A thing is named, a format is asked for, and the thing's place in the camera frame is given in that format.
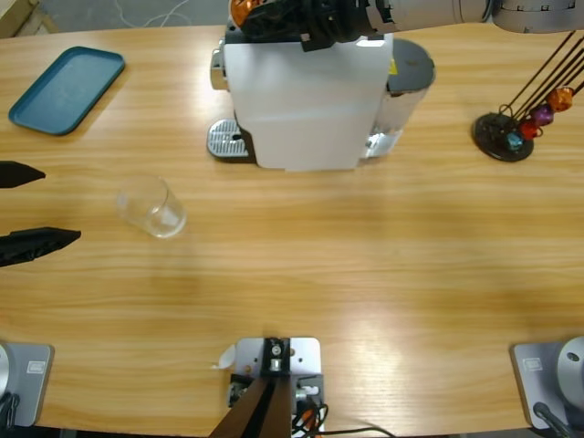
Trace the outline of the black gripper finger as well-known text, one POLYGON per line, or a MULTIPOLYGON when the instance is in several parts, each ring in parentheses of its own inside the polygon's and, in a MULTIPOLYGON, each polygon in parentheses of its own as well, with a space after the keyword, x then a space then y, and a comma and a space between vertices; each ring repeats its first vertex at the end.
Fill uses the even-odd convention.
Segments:
POLYGON ((12 189, 46 178, 46 174, 21 162, 1 161, 0 188, 12 189))
POLYGON ((77 241, 80 231, 40 227, 1 236, 1 267, 28 263, 77 241))

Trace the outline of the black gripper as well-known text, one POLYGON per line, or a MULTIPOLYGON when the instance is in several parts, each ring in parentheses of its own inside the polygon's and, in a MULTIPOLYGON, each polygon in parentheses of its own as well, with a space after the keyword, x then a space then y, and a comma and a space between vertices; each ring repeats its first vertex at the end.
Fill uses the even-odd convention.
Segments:
POLYGON ((395 31, 389 1, 265 1, 240 24, 254 42, 300 41, 305 52, 395 31))

